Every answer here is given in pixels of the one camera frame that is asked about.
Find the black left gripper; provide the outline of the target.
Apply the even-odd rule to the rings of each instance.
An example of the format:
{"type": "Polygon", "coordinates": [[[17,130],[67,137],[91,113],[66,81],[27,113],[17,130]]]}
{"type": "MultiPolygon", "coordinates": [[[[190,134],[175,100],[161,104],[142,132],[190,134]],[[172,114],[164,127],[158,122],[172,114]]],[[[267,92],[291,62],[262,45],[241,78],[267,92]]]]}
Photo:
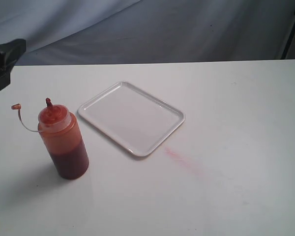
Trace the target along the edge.
{"type": "Polygon", "coordinates": [[[0,91],[10,84],[11,71],[26,49],[25,39],[0,44],[0,91]]]}

